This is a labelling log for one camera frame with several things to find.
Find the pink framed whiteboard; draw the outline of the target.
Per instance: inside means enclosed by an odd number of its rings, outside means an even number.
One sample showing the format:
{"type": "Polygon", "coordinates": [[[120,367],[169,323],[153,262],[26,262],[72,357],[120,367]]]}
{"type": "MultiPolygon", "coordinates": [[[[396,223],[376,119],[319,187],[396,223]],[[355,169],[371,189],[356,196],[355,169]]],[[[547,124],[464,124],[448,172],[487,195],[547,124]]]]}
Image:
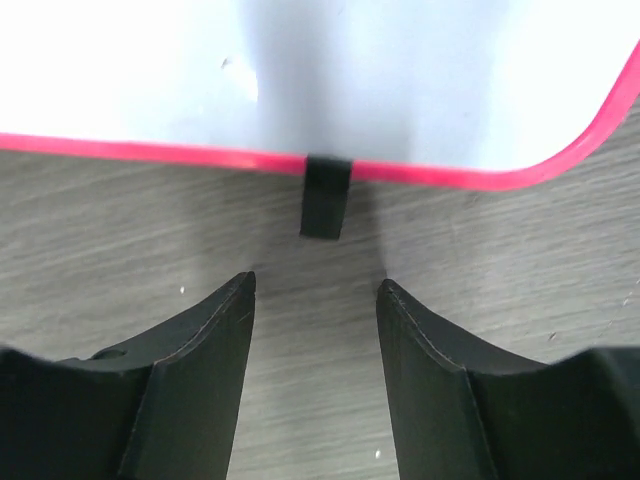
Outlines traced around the pink framed whiteboard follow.
{"type": "Polygon", "coordinates": [[[1,5],[5,150],[513,190],[638,94],[635,1],[1,5]]]}

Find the black whiteboard foot right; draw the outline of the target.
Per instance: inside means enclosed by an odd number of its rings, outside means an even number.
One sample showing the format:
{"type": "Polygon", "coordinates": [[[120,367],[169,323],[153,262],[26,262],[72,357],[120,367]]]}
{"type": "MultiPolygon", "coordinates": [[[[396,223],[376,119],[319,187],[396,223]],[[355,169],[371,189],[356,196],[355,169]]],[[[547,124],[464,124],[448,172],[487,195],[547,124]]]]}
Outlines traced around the black whiteboard foot right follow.
{"type": "Polygon", "coordinates": [[[352,162],[332,156],[306,158],[300,235],[338,240],[345,218],[352,162]]]}

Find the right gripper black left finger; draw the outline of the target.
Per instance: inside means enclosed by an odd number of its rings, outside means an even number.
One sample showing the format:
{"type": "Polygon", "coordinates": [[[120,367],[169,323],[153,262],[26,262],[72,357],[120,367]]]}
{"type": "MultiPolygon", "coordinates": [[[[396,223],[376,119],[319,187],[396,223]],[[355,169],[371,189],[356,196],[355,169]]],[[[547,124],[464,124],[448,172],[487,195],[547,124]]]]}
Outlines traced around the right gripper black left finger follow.
{"type": "Polygon", "coordinates": [[[1,350],[5,479],[223,479],[255,317],[243,272],[87,359],[1,350]]]}

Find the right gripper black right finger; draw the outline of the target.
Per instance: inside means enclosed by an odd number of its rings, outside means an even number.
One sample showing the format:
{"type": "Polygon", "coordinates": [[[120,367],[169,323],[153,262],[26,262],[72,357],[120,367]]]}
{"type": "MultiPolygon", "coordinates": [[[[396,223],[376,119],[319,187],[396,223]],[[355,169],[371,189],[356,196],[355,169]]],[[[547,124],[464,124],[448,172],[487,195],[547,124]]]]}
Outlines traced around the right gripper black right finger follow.
{"type": "Polygon", "coordinates": [[[635,479],[639,351],[552,364],[501,349],[393,280],[376,317],[403,479],[635,479]]]}

